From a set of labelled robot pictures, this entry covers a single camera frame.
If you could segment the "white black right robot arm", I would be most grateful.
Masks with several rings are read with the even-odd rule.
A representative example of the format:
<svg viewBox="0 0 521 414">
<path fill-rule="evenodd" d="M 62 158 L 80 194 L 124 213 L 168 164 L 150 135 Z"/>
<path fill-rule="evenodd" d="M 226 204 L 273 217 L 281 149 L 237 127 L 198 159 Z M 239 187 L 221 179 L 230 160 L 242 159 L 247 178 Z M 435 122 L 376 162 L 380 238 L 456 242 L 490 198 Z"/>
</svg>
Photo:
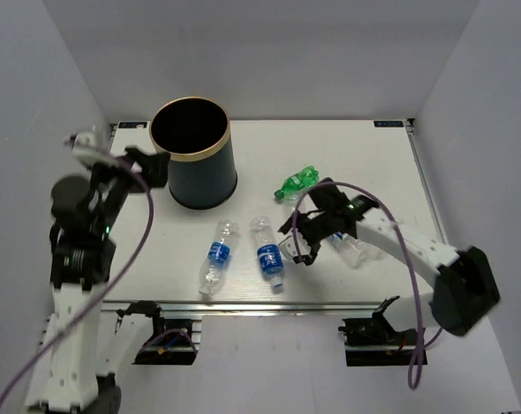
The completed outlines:
<svg viewBox="0 0 521 414">
<path fill-rule="evenodd" d="M 411 281 L 422 278 L 431 292 L 413 288 L 410 297 L 386 299 L 372 314 L 375 336 L 395 343 L 407 330 L 438 327 L 465 336 L 500 301 L 486 254 L 444 244 L 399 224 L 375 196 L 361 190 L 355 198 L 342 184 L 325 179 L 308 192 L 316 209 L 293 212 L 279 228 L 291 243 L 284 250 L 297 264 L 310 266 L 322 240 L 342 233 L 376 247 L 408 268 Z"/>
</svg>

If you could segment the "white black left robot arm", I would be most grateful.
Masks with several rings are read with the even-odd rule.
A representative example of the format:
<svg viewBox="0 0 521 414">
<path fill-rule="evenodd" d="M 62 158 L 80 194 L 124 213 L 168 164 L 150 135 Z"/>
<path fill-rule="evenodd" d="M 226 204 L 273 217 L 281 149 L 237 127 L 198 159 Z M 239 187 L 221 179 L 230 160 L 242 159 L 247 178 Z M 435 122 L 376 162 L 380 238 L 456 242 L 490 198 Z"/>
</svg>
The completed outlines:
<svg viewBox="0 0 521 414">
<path fill-rule="evenodd" d="M 145 154 L 126 147 L 122 156 L 93 156 L 90 177 L 67 175 L 51 190 L 50 230 L 54 344 L 48 378 L 29 406 L 40 413 L 117 413 L 123 373 L 146 343 L 166 336 L 166 322 L 153 301 L 117 310 L 114 336 L 97 350 L 101 306 L 115 278 L 110 269 L 116 244 L 110 231 L 131 193 L 148 195 L 166 185 L 167 153 Z"/>
</svg>

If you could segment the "clear bottle dark blue label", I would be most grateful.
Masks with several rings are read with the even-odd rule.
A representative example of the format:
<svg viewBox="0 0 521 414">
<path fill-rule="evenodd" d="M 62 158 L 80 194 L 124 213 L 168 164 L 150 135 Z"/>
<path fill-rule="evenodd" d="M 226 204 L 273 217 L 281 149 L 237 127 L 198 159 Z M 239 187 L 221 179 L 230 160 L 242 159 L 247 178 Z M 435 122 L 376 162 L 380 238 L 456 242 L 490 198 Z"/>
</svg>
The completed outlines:
<svg viewBox="0 0 521 414">
<path fill-rule="evenodd" d="M 268 217 L 260 216 L 249 225 L 254 251 L 264 280 L 274 292 L 283 289 L 284 264 Z"/>
</svg>

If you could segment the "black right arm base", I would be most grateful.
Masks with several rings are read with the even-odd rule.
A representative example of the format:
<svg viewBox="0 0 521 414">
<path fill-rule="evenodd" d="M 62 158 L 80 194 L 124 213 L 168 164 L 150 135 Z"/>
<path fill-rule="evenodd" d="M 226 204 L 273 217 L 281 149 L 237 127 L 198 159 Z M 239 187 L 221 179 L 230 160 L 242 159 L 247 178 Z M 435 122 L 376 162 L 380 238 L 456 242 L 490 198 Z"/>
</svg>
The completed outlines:
<svg viewBox="0 0 521 414">
<path fill-rule="evenodd" d="M 371 318 L 346 318 L 338 327 L 347 367 L 406 367 L 417 344 L 417 331 L 389 333 Z"/>
</svg>

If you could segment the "crushed Aquarius bottle blue label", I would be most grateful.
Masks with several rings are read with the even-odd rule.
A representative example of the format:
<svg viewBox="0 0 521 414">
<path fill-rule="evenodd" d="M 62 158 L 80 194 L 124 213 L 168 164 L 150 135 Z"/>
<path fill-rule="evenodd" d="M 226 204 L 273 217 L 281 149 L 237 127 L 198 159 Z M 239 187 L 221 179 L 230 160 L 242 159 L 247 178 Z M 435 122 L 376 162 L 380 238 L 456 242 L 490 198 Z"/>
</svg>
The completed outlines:
<svg viewBox="0 0 521 414">
<path fill-rule="evenodd" d="M 239 240 L 240 231 L 237 223 L 230 220 L 218 223 L 209 251 L 199 269 L 198 293 L 203 298 L 212 297 L 222 288 Z"/>
</svg>

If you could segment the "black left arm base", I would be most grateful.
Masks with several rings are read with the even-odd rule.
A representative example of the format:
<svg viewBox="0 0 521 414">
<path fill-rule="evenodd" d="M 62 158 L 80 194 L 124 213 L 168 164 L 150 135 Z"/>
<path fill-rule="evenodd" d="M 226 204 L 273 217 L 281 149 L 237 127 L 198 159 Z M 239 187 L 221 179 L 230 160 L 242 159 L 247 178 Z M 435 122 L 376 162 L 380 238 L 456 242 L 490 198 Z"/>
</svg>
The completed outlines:
<svg viewBox="0 0 521 414">
<path fill-rule="evenodd" d="M 199 351 L 202 322 L 166 319 L 135 357 L 137 366 L 191 366 Z"/>
</svg>

